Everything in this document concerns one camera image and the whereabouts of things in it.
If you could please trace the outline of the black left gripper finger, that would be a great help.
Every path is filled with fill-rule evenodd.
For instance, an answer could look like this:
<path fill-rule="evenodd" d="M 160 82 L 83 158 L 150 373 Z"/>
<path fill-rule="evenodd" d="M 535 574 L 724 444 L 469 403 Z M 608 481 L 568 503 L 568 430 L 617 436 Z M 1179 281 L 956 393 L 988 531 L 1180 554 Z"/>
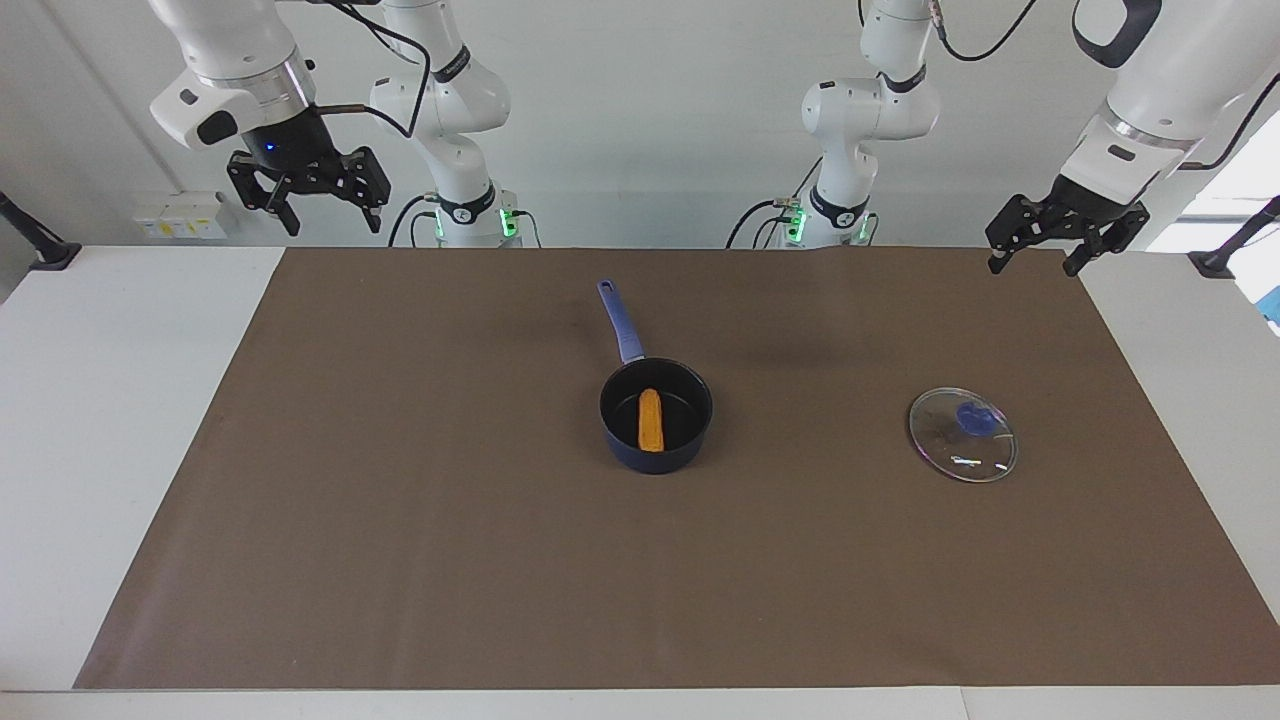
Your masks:
<path fill-rule="evenodd" d="M 1051 202 L 1034 201 L 1025 195 L 1015 193 L 996 213 L 986 227 L 991 250 L 987 265 L 993 275 L 998 275 L 1016 252 L 1044 241 L 1044 232 L 1039 227 L 1046 211 L 1051 211 L 1052 208 Z"/>
<path fill-rule="evenodd" d="M 1064 273 L 1076 277 L 1105 254 L 1124 252 L 1148 222 L 1149 213 L 1146 209 L 1132 209 L 1106 227 L 1084 217 L 1075 219 L 1074 224 L 1082 232 L 1080 243 L 1062 261 Z"/>

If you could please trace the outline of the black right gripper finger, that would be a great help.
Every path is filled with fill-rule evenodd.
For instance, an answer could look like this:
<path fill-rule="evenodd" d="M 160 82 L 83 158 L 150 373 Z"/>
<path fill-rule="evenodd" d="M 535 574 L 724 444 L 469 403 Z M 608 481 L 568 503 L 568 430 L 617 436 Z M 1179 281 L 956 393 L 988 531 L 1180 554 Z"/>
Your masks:
<path fill-rule="evenodd" d="M 265 211 L 289 237 L 300 234 L 300 219 L 288 200 L 292 178 L 287 173 L 261 167 L 250 152 L 236 150 L 227 161 L 227 174 L 246 210 Z"/>
<path fill-rule="evenodd" d="M 369 146 L 339 155 L 334 196 L 356 206 L 374 234 L 381 229 L 381 209 L 390 200 L 390 181 Z"/>

